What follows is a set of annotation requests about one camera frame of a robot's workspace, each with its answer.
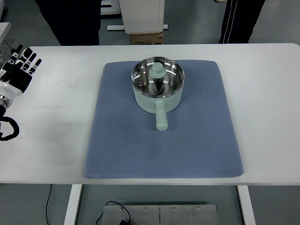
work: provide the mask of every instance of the person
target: person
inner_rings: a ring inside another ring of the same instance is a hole
[[[228,0],[219,44],[248,43],[265,0]]]
[[[101,0],[35,0],[60,45],[99,45]]]

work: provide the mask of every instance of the white table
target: white table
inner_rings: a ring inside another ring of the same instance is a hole
[[[29,88],[7,110],[6,115],[18,122],[21,132],[16,139],[0,143],[0,182],[238,185],[240,191],[246,190],[246,193],[247,185],[300,185],[298,45],[32,49],[43,62]],[[85,154],[104,65],[115,61],[139,61],[151,56],[217,62],[243,162],[241,176],[216,179],[84,178]]]

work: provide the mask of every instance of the blue textured pad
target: blue textured pad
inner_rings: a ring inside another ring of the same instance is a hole
[[[156,129],[135,101],[138,62],[106,64],[86,156],[85,177],[220,178],[243,173],[222,77],[213,61],[177,60],[185,73],[180,104]]]

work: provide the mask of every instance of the mint green saucepan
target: mint green saucepan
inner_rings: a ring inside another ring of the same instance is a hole
[[[184,83],[181,66],[165,57],[147,58],[135,66],[131,79],[138,105],[156,114],[158,130],[167,130],[166,113],[176,108],[181,100]]]

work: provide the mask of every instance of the track pants with white stripes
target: track pants with white stripes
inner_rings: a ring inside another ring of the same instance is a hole
[[[219,44],[248,43],[265,0],[228,0]]]

